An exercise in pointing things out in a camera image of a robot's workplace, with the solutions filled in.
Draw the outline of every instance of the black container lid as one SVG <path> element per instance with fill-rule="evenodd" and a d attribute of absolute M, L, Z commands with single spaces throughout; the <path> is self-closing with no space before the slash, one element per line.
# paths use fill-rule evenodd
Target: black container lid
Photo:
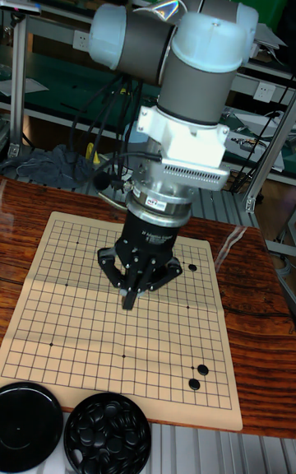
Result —
<path fill-rule="evenodd" d="M 0 471 L 37 467 L 62 435 L 62 408 L 47 388 L 14 383 L 0 388 Z"/>

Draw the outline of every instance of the reddish wooden table surface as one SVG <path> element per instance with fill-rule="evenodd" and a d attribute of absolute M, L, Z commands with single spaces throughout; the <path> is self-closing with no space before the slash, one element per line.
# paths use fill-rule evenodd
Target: reddish wooden table surface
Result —
<path fill-rule="evenodd" d="M 52 211 L 124 221 L 98 198 L 8 180 L 0 201 L 0 341 Z M 208 240 L 215 259 L 233 229 L 191 219 L 181 235 Z M 218 282 L 243 432 L 295 438 L 296 332 L 259 230 L 248 228 L 231 248 Z"/>

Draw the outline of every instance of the black bowl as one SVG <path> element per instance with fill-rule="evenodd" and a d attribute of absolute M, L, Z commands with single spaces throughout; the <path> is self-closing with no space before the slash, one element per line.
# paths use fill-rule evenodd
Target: black bowl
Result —
<path fill-rule="evenodd" d="M 127 397 L 97 393 L 69 416 L 64 445 L 79 474 L 139 474 L 150 456 L 150 427 Z"/>

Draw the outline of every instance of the gray cloth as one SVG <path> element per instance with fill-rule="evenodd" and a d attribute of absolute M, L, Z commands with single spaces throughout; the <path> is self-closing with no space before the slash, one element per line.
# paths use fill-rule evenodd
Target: gray cloth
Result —
<path fill-rule="evenodd" d="M 52 152 L 33 151 L 28 156 L 3 161 L 0 164 L 0 174 L 16 169 L 19 176 L 27 176 L 37 184 L 75 188 L 86 182 L 91 172 L 86 158 L 76 156 L 65 145 L 58 145 Z"/>

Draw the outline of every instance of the electrical outlet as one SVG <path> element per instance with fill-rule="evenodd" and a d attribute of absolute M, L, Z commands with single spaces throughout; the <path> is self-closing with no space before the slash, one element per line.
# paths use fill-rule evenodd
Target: electrical outlet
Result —
<path fill-rule="evenodd" d="M 275 91 L 275 85 L 271 85 L 269 82 L 260 82 L 258 88 L 253 96 L 253 99 L 263 101 L 263 103 L 269 103 Z"/>
<path fill-rule="evenodd" d="M 79 49 L 81 52 L 88 52 L 89 38 L 90 36 L 86 31 L 75 30 L 72 47 Z"/>

